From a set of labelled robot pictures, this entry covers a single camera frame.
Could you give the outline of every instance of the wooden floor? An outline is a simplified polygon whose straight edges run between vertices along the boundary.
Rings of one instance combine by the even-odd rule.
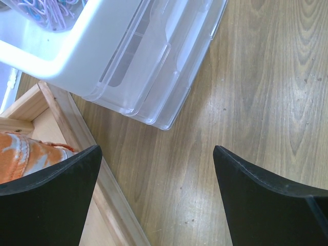
[[[328,1],[230,0],[170,131],[75,99],[152,245],[225,246],[214,146],[328,189],[327,94]]]

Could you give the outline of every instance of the orange and white cloth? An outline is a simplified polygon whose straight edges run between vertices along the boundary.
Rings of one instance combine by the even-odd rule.
[[[17,133],[0,132],[0,183],[57,164],[75,154],[61,144],[41,142]]]

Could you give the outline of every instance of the white plastic bin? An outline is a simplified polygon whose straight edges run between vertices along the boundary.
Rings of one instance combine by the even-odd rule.
[[[39,48],[31,44],[34,39],[20,47],[0,41],[0,49],[6,49],[0,61],[168,130],[227,0],[131,0],[128,6],[122,2],[89,0],[73,29],[65,33],[46,33],[29,24],[25,35],[40,37]]]
[[[49,31],[65,31],[74,26],[88,0],[0,0],[22,16]]]

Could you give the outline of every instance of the plastic storage drawer unit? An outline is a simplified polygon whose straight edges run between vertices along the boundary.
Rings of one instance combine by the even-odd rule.
[[[72,30],[64,33],[26,23],[23,35],[32,37],[18,45],[0,40],[0,61],[168,130],[190,92],[227,0],[122,2],[88,0]],[[8,25],[17,15],[5,14]]]

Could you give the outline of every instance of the wooden frame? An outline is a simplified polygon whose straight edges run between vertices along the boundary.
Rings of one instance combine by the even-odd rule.
[[[0,118],[0,130],[29,134],[83,150],[96,142],[71,95],[39,82]],[[149,246],[105,159],[90,204],[80,245]]]

